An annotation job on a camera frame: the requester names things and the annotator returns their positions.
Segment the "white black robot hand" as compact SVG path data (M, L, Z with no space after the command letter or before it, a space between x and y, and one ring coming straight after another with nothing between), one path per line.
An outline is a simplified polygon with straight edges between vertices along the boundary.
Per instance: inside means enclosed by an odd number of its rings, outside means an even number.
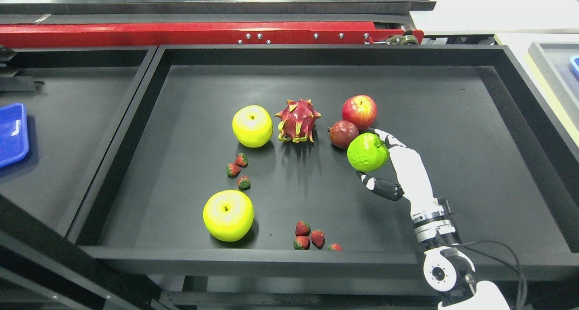
M369 172L356 170L356 175L367 190L390 201L407 199L411 205L412 217L437 212L442 208L433 196L430 178L421 156L415 150L385 131L369 128L364 133L377 134L385 143L397 177L396 182L390 182L371 176Z

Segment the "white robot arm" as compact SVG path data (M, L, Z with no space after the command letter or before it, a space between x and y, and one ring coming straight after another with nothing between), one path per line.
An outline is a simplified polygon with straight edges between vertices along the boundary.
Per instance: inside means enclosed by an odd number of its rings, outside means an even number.
M501 290L491 281L480 280L472 260L465 250L473 252L474 246L492 244L492 240L463 243L451 218L445 199L410 196L411 219L418 242L424 248L422 272L428 285L441 298L439 310L522 310L527 304L528 284L520 260L514 250L501 242L513 257L514 264L485 252L479 255L498 261L513 270L517 277L514 305L510 305Z

